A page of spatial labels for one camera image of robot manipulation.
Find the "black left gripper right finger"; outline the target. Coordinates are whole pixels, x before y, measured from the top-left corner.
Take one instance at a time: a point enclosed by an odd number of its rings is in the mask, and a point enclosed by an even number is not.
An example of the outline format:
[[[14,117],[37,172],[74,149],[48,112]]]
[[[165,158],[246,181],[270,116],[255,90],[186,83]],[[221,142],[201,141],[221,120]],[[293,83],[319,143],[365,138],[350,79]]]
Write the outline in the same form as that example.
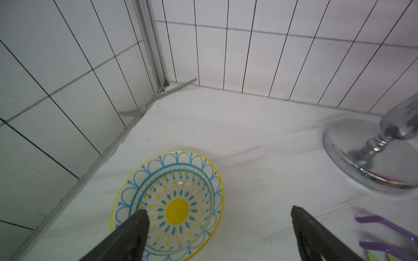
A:
[[[291,217],[301,260],[362,260],[302,207],[293,206]]]

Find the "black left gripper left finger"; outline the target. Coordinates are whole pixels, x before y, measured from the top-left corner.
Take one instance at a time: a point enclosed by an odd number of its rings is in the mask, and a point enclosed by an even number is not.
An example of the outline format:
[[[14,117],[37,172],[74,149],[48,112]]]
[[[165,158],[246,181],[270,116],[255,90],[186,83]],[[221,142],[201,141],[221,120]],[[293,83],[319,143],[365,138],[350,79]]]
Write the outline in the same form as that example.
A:
[[[140,209],[80,261],[141,261],[149,227],[148,212]]]

